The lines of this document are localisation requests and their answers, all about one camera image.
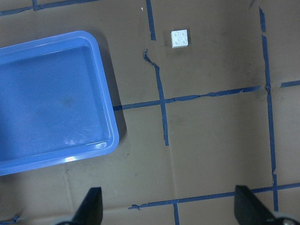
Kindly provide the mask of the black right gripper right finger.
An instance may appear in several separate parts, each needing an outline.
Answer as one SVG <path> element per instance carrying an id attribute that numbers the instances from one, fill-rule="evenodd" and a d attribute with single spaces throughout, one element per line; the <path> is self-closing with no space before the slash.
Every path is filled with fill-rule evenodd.
<path id="1" fill-rule="evenodd" d="M 295 219 L 276 216 L 247 186 L 237 185 L 234 196 L 234 216 L 240 225 L 294 225 Z"/>

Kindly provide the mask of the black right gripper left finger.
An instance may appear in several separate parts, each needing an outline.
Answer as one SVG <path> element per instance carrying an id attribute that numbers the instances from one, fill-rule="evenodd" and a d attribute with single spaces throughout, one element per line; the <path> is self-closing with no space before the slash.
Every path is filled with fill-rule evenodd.
<path id="1" fill-rule="evenodd" d="M 69 221 L 58 225 L 100 225 L 103 220 L 103 199 L 101 187 L 91 187 L 75 215 Z"/>

